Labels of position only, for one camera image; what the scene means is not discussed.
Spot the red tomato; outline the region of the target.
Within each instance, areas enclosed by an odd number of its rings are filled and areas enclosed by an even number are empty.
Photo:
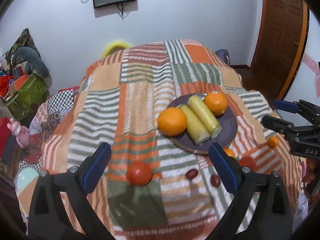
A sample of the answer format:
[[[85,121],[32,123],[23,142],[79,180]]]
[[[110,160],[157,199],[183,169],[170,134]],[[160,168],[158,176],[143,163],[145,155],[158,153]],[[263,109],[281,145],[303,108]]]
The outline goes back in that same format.
[[[152,180],[152,176],[152,169],[142,161],[132,162],[127,167],[126,178],[131,185],[145,186]]]
[[[253,172],[255,172],[257,170],[256,162],[250,156],[242,157],[241,159],[238,160],[238,164],[241,167],[249,167]]]

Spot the large orange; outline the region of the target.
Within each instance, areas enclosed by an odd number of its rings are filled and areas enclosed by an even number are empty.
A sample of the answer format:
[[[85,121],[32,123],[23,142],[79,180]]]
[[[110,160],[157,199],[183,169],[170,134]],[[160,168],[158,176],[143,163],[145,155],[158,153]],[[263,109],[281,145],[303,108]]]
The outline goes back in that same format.
[[[167,137],[175,137],[183,133],[187,123],[186,115],[175,107],[163,110],[157,119],[159,131]]]
[[[227,99],[222,92],[208,93],[203,101],[215,116],[223,115],[228,106]]]

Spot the sugarcane piece short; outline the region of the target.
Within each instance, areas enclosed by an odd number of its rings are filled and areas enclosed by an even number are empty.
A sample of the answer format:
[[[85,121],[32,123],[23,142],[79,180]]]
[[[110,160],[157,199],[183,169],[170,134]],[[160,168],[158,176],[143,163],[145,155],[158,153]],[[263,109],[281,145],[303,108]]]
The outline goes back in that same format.
[[[206,127],[211,138],[215,138],[220,133],[222,127],[212,111],[206,106],[198,95],[192,95],[187,102],[187,106],[197,115]]]

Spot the sugarcane piece long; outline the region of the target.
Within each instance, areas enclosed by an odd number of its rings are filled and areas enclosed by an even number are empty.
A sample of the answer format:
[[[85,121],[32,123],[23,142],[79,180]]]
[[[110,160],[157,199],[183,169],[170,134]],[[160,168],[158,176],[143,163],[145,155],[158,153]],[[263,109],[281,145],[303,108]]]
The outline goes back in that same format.
[[[193,143],[199,145],[207,141],[210,135],[197,115],[187,105],[178,105],[177,108],[187,117],[187,133]]]

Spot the wooden wardrobe with white door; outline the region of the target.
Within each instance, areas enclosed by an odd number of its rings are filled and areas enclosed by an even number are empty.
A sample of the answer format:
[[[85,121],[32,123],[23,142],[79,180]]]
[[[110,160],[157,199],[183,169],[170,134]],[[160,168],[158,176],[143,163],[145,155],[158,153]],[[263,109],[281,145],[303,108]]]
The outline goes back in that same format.
[[[312,11],[304,55],[284,99],[291,102],[303,99],[319,105],[319,20]]]

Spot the purple round plate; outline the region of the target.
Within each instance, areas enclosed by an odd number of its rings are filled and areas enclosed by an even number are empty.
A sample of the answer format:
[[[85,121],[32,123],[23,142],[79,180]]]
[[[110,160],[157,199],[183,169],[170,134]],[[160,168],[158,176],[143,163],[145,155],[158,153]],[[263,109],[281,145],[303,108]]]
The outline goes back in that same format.
[[[168,105],[168,109],[180,109],[188,120],[185,130],[169,139],[179,148],[195,154],[207,154],[212,143],[228,147],[236,137],[238,124],[236,115],[226,105],[216,115],[205,103],[207,94],[193,93],[180,96]]]

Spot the dark grape right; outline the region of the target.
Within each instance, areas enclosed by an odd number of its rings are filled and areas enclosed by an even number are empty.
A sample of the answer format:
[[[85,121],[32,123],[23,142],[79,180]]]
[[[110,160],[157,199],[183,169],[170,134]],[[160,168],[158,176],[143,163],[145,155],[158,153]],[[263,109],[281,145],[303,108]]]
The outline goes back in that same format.
[[[213,187],[219,187],[221,185],[220,177],[217,174],[213,174],[210,178],[210,183]]]

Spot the pink rabbit toy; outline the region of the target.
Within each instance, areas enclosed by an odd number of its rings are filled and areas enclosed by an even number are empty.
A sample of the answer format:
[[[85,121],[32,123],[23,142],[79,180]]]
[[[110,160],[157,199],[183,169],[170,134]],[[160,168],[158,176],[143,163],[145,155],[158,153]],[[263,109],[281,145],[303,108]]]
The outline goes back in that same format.
[[[16,137],[16,141],[20,148],[28,150],[30,148],[29,129],[13,118],[9,120],[7,127],[11,131],[12,135]]]

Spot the brown wooden door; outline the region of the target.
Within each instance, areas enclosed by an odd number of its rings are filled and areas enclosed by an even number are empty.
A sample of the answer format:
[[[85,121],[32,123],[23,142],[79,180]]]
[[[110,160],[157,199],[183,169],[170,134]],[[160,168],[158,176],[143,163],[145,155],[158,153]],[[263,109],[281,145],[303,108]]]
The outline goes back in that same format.
[[[282,99],[295,77],[305,47],[308,13],[304,0],[263,0],[251,72],[254,88],[268,101]]]

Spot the blue backpack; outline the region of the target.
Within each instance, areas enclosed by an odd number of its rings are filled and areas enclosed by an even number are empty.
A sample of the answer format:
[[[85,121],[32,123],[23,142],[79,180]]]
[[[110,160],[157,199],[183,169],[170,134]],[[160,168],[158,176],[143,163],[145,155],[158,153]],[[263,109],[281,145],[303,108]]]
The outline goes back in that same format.
[[[228,66],[230,65],[230,55],[227,49],[219,49],[215,54]]]

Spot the dark grape left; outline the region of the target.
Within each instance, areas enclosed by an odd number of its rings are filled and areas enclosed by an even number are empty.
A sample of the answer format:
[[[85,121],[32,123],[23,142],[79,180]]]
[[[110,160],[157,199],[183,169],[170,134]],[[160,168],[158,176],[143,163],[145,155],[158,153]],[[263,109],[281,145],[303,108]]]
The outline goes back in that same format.
[[[185,178],[187,180],[193,180],[199,175],[199,171],[197,169],[191,169],[185,174]]]

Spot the red box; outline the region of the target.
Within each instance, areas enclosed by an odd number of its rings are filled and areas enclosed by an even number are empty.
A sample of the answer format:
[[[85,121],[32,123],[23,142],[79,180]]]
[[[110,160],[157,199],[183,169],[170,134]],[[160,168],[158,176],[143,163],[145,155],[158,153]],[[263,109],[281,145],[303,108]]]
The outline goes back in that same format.
[[[3,154],[3,149],[5,148],[7,140],[11,136],[11,131],[7,127],[8,123],[9,123],[9,119],[7,117],[2,117],[0,119],[0,153],[1,153],[1,156]]]

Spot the checkered patchwork quilt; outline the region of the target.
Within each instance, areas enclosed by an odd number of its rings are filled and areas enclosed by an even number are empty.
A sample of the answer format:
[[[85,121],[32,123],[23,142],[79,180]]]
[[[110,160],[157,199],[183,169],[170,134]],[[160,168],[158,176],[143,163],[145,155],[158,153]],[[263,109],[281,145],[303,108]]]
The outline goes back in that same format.
[[[35,151],[28,153],[19,162],[18,171],[33,168],[40,172],[43,168],[52,170],[55,162],[55,150],[61,145],[63,133],[68,130],[68,118],[72,110],[78,87],[62,89],[50,96],[37,109],[28,129]]]

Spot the green storage box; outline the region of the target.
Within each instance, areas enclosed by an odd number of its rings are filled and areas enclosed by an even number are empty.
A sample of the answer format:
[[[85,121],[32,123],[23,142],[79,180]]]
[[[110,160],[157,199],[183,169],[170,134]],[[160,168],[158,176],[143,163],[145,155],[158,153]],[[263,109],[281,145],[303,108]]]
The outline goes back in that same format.
[[[36,112],[45,102],[49,91],[42,79],[31,74],[21,88],[5,103],[12,117],[18,121]]]

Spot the grey plush toy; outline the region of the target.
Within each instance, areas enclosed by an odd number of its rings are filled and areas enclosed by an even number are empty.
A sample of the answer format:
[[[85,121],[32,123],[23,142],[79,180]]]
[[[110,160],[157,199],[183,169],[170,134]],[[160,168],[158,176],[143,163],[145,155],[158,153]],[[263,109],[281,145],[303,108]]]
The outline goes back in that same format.
[[[39,54],[30,47],[18,48],[11,57],[11,63],[21,67],[23,74],[36,74],[42,78],[49,75],[49,70]]]

